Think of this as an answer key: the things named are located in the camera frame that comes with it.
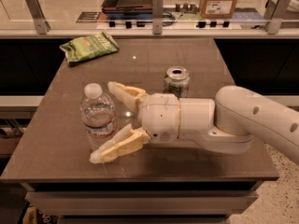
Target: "label on box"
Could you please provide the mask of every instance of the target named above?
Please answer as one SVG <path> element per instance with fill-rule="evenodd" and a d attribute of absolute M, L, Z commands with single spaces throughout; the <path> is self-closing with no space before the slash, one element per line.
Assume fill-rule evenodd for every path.
<path fill-rule="evenodd" d="M 206 14 L 229 14 L 233 1 L 207 1 Z"/>

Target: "plastic water bottle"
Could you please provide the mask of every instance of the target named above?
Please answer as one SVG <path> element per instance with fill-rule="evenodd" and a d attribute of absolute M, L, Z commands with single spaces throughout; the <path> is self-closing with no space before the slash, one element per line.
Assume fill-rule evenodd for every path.
<path fill-rule="evenodd" d="M 99 84 L 88 84 L 84 93 L 81 116 L 92 148 L 96 150 L 117 131 L 115 106 Z"/>

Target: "bottle cap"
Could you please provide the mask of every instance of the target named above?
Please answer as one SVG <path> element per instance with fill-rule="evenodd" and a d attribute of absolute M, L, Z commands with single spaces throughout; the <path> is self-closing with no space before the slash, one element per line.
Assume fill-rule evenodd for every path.
<path fill-rule="evenodd" d="M 84 93 L 90 99 L 96 99 L 102 94 L 102 87 L 99 84 L 91 83 L 85 86 Z"/>

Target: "snack packet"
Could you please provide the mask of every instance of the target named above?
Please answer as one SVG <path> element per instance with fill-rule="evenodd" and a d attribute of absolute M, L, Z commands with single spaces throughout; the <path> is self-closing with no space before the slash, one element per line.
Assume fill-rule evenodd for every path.
<path fill-rule="evenodd" d="M 102 32 L 75 38 L 60 46 L 70 66 L 76 63 L 101 57 L 119 51 L 119 46 L 112 36 Z"/>

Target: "silver can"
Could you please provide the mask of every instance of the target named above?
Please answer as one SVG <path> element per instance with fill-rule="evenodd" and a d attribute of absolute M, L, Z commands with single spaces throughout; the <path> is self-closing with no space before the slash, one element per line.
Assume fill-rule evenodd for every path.
<path fill-rule="evenodd" d="M 188 70 L 182 66 L 172 66 L 164 75 L 164 93 L 173 93 L 177 98 L 186 98 L 189 83 Z"/>

